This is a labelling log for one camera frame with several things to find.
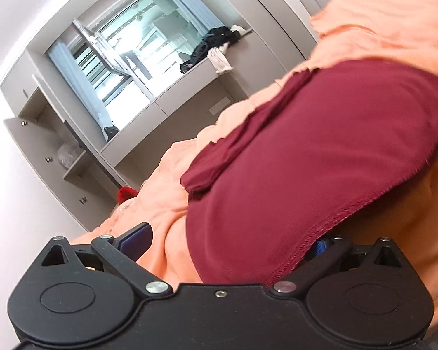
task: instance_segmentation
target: light blue curtain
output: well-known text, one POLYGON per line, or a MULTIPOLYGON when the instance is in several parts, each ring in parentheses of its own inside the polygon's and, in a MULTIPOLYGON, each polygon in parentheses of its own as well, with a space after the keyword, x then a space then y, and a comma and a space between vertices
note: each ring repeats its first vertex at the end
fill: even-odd
POLYGON ((224 24, 201 0, 173 0, 203 37, 214 27, 224 24))
POLYGON ((50 48, 47 54, 73 92, 75 92, 75 95, 99 124, 107 140, 104 128, 113 126, 109 112, 104 103, 99 100, 96 91, 76 63, 71 52, 64 43, 58 41, 50 48))

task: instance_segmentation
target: cabinet door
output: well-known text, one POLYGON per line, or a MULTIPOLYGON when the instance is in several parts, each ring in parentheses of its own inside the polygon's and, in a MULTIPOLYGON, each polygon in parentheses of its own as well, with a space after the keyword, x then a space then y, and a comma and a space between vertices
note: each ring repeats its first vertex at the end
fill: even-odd
POLYGON ((305 11, 305 7, 298 0, 257 1, 266 8, 272 18, 276 20, 281 29, 284 30, 302 55, 305 58, 309 58, 310 53, 316 46, 316 40, 304 24, 305 22, 309 25, 310 18, 309 14, 305 11))
MULTIPOLYGON (((286 71, 290 71, 295 65, 304 60, 296 44, 292 42, 276 18, 271 15, 270 11, 260 0, 227 1, 234 6, 244 20, 259 34, 286 71)), ((280 6, 288 10, 289 8, 283 4, 285 3, 281 0, 280 6)))
POLYGON ((16 116, 20 114, 27 100, 37 89, 33 79, 33 73, 36 72, 29 54, 25 51, 2 84, 5 99, 16 116))
POLYGON ((21 118, 5 125, 47 188, 84 228, 93 230, 110 215, 115 200, 90 175, 63 179, 66 170, 57 159, 62 140, 56 132, 21 118))
POLYGON ((251 96, 285 74, 276 56, 254 31, 242 37, 225 54, 234 71, 230 72, 243 91, 251 96))

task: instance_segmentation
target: red object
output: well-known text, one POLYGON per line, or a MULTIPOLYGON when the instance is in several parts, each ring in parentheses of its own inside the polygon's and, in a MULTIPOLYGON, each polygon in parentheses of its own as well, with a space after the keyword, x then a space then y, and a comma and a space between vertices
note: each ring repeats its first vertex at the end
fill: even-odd
POLYGON ((379 59, 297 73, 182 176, 205 283, 271 285, 438 144, 438 77, 379 59))
POLYGON ((138 191, 136 189, 130 187, 122 187, 119 189, 119 192, 117 194, 117 203, 120 205, 126 200, 132 199, 136 196, 138 196, 138 191))

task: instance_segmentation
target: metal screw head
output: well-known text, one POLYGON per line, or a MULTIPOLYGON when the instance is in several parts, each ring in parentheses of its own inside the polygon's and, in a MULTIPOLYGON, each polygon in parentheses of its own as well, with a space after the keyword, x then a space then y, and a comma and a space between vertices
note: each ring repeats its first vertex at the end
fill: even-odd
POLYGON ((168 284, 163 281, 152 281, 146 284, 145 288, 149 293, 163 293, 168 290, 168 284))
POLYGON ((274 290, 280 293, 290 293, 294 292, 297 289, 295 283, 291 281, 278 281, 273 286, 274 290))
POLYGON ((214 293, 214 296, 216 296, 216 297, 226 297, 227 296, 227 291, 216 291, 214 293))

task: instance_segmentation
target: orange blanket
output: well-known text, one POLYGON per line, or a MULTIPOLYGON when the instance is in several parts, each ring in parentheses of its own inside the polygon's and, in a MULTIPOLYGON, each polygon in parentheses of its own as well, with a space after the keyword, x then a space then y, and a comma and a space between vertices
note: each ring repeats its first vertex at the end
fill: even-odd
MULTIPOLYGON (((438 0, 332 0, 312 23, 321 40, 311 58, 290 74, 331 67, 347 59, 384 58, 438 75, 438 0)), ((188 252, 187 192, 180 185, 180 177, 210 141, 225 137, 257 106, 272 99, 290 74, 226 109, 216 125, 203 129, 197 138, 174 143, 139 195, 74 243, 89 243, 101 234, 118 236, 146 221, 153 227, 154 240, 138 264, 173 286, 179 282, 201 282, 188 252)), ((398 241, 433 296, 436 324, 438 160, 426 174, 387 196, 403 189, 406 192, 396 195, 395 202, 386 203, 390 197, 382 198, 384 204, 376 203, 363 210, 356 216, 358 220, 349 219, 341 232, 357 243, 372 243, 378 236, 391 236, 398 241)))

